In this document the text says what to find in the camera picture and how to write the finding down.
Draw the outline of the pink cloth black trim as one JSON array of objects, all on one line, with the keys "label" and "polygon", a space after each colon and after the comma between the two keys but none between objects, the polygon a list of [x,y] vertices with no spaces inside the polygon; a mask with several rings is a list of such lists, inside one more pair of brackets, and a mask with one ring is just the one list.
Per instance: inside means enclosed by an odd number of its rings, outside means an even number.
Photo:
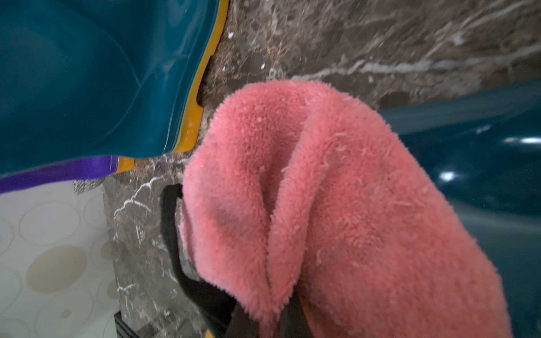
[{"label": "pink cloth black trim", "polygon": [[175,188],[209,337],[511,337],[496,268],[383,118],[323,83],[251,84]]}]

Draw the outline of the purple rubber boot yellow sole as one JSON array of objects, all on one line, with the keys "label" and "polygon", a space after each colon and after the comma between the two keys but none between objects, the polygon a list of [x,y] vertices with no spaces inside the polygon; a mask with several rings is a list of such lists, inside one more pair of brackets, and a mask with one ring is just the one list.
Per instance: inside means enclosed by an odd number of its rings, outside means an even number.
[{"label": "purple rubber boot yellow sole", "polygon": [[43,184],[68,180],[96,180],[125,173],[134,168],[135,159],[124,156],[95,156],[45,166],[1,177],[1,193],[26,190]]}]

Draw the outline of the teal rubber boot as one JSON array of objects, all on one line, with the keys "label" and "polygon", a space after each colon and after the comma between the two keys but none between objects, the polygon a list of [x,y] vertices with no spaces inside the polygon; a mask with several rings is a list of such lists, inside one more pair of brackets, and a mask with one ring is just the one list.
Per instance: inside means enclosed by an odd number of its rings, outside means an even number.
[{"label": "teal rubber boot", "polygon": [[499,271],[515,337],[540,336],[540,81],[382,117]]},{"label": "teal rubber boot", "polygon": [[1,174],[192,150],[227,1],[3,1]]}]

